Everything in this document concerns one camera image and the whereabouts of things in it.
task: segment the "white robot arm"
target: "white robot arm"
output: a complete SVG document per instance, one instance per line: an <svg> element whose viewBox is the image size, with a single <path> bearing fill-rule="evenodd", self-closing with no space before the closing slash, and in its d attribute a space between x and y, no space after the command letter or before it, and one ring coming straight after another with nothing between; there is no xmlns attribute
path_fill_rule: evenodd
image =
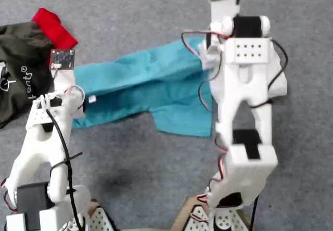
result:
<svg viewBox="0 0 333 231"><path fill-rule="evenodd" d="M55 90L33 101L21 153L2 185L7 188L11 209L17 213L7 217L8 231L58 231L75 217L82 225L87 215L89 191L77 186L73 194L70 192L72 171L68 162L73 157L67 150L73 118L84 116L84 91L75 85L72 69L60 66L53 74ZM34 174L45 162L52 167L50 181L34 184Z"/></svg>
<svg viewBox="0 0 333 231"><path fill-rule="evenodd" d="M211 209L209 222L213 230L215 213L253 203L277 166L270 102L273 97L287 94L283 70L288 57L280 44L269 37L268 17L240 16L237 0L209 1L211 33L199 45L199 57L204 70L213 70L208 81L218 105L215 129L226 152L219 158L219 171L198 200ZM282 67L273 43L286 56ZM252 110L255 130L233 129L242 101Z"/></svg>

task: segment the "white mounting plate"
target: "white mounting plate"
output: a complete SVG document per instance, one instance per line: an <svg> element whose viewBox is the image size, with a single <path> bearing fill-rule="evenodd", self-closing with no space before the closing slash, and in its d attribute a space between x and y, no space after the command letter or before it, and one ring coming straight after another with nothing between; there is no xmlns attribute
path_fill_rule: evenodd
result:
<svg viewBox="0 0 333 231"><path fill-rule="evenodd" d="M90 230L90 231L114 231L114 229L112 227L112 224L109 221L108 216L106 215L104 209L101 208L101 207L98 207L96 209L95 213L90 218L89 225L90 225L90 229L87 228L86 230ZM79 231L75 220L73 220L71 223L68 224L68 230L70 230L70 231Z"/></svg>
<svg viewBox="0 0 333 231"><path fill-rule="evenodd" d="M208 216L205 213L202 206L194 207L194 209L192 210L192 213L202 219L208 218ZM186 226L184 228L184 231L208 231L208 230L209 230L208 223L198 222L198 221L194 220L192 217L189 217L189 219L186 223Z"/></svg>
<svg viewBox="0 0 333 231"><path fill-rule="evenodd" d="M235 210L219 211L215 215L215 223L220 230L248 231L245 223Z"/></svg>

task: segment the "red cloth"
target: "red cloth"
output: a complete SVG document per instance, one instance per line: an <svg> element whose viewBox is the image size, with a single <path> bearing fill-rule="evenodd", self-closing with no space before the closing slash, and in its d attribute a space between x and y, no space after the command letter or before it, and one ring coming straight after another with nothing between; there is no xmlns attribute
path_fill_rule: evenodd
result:
<svg viewBox="0 0 333 231"><path fill-rule="evenodd" d="M44 34L53 42L56 49L72 48L78 43L61 25L59 17L45 8L38 9L31 21L37 22Z"/></svg>

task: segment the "gray carpet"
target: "gray carpet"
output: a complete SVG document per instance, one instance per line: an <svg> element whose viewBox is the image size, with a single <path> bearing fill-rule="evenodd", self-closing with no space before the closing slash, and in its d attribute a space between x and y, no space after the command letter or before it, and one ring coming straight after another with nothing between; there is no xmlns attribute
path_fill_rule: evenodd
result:
<svg viewBox="0 0 333 231"><path fill-rule="evenodd" d="M257 230L331 230L333 226L333 0L241 0L244 15L267 15L290 56L289 94L274 106L279 165L258 204ZM76 64L107 61L205 29L206 0L3 0L0 25L28 21L40 6L78 39ZM236 126L253 124L241 107ZM0 131L1 177L24 139L27 116ZM74 183L101 201L119 228L170 227L188 195L216 171L212 140L157 132L149 114L74 130ZM39 172L46 179L48 167ZM0 208L0 224L8 211Z"/></svg>

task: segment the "cardboard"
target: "cardboard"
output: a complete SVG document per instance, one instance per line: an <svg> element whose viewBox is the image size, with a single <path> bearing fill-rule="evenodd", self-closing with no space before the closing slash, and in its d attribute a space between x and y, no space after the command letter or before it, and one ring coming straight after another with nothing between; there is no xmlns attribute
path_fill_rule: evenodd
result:
<svg viewBox="0 0 333 231"><path fill-rule="evenodd" d="M181 208L175 222L173 223L172 227L170 229L166 228L136 228L136 229L123 229L121 231L182 231L184 229L184 226L187 223L187 220L189 218L189 214L191 213L194 206L200 205L205 210L206 214L208 215L209 210L206 204L201 203L197 200L195 196L187 197L183 207ZM97 200L92 201L91 208L89 209L89 215L92 216L95 212L96 208L99 206L99 203ZM242 212L241 210L237 211L238 215L242 219L242 221L245 223L245 225L249 228L250 222L249 218Z"/></svg>

